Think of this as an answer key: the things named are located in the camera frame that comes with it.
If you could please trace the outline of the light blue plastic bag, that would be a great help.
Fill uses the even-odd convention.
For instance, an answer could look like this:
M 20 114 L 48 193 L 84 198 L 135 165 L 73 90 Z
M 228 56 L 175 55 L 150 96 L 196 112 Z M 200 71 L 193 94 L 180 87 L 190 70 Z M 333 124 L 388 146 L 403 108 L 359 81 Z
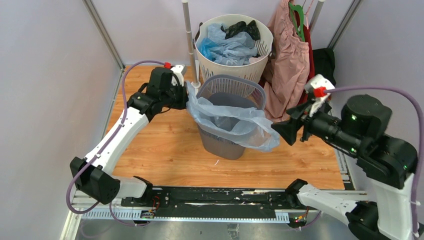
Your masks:
M 280 135 L 272 129 L 265 109 L 217 106 L 205 98 L 198 100 L 195 89 L 187 83 L 186 109 L 195 123 L 207 127 L 245 148 L 270 152 L 280 145 Z

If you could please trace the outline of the grey mesh trash bin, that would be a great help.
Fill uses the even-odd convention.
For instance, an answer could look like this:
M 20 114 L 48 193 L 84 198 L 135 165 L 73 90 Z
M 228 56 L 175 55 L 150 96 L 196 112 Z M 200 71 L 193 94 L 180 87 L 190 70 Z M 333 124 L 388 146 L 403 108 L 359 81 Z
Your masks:
M 263 110 L 266 103 L 266 94 L 259 84 L 224 74 L 214 75 L 206 80 L 195 96 L 198 100 L 208 100 L 214 106 L 243 109 Z M 200 124 L 197 127 L 203 147 L 209 153 L 228 160 L 236 160 L 243 155 L 245 147 L 218 136 L 210 128 Z

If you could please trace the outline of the white slotted laundry basket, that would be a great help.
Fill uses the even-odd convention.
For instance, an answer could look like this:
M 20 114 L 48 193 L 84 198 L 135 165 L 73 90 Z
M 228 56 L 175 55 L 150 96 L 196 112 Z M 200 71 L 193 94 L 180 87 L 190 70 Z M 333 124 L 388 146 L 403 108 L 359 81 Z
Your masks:
M 256 22 L 256 26 L 260 32 L 260 39 L 255 41 L 254 44 L 259 54 L 258 61 L 247 65 L 228 66 L 215 63 L 202 55 L 199 44 L 208 36 L 209 25 L 224 24 L 229 27 L 240 21 L 246 22 L 247 24 L 251 21 Z M 268 27 L 253 17 L 241 14 L 227 14 L 214 17 L 199 26 L 198 36 L 194 39 L 194 48 L 199 61 L 199 71 L 204 80 L 214 75 L 230 75 L 258 83 L 267 64 L 268 57 L 271 56 L 273 40 L 274 37 Z

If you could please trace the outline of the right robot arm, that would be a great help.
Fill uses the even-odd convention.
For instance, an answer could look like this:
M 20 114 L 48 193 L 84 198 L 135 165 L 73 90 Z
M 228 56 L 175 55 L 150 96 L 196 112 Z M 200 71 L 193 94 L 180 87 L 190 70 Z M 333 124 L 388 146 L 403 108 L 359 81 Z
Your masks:
M 360 240 L 412 240 L 423 231 L 417 223 L 413 232 L 411 195 L 418 166 L 418 153 L 409 142 L 385 133 L 392 110 L 368 94 L 350 97 L 341 116 L 323 110 L 312 112 L 310 102 L 289 110 L 290 119 L 272 124 L 282 138 L 293 145 L 297 132 L 302 141 L 315 136 L 356 159 L 369 178 L 376 199 L 348 200 L 319 190 L 296 179 L 285 190 L 286 204 L 322 211 L 348 226 Z

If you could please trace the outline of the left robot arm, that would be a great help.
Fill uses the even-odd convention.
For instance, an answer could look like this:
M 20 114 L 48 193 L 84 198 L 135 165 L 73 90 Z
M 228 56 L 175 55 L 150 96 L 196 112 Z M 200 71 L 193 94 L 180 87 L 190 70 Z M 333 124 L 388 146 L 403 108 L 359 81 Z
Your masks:
M 125 100 L 119 119 L 83 158 L 75 157 L 70 170 L 77 190 L 93 198 L 98 204 L 110 204 L 116 198 L 134 198 L 140 206 L 153 201 L 153 185 L 138 176 L 118 177 L 112 173 L 124 150 L 135 136 L 164 109 L 183 110 L 188 101 L 184 65 L 156 67 L 149 82 Z

